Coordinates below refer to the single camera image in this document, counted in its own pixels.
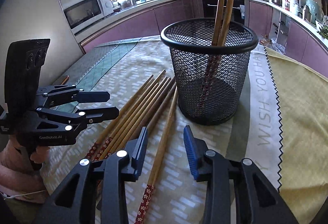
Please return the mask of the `pink sleeve forearm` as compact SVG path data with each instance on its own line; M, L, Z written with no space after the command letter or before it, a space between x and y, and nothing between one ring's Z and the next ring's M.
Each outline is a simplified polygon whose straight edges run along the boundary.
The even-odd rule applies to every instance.
M1 194L4 198L44 203L49 196L38 172L22 173L1 165Z

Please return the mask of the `left human hand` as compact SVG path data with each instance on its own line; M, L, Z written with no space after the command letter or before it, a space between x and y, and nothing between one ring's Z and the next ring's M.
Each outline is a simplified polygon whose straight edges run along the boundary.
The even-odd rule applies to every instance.
M23 147L18 143L16 137L10 135L6 147L1 152L1 165L22 173L36 172L33 170L31 162L44 163L48 158L49 150L50 148L47 146L38 146L36 151L28 157L23 153Z

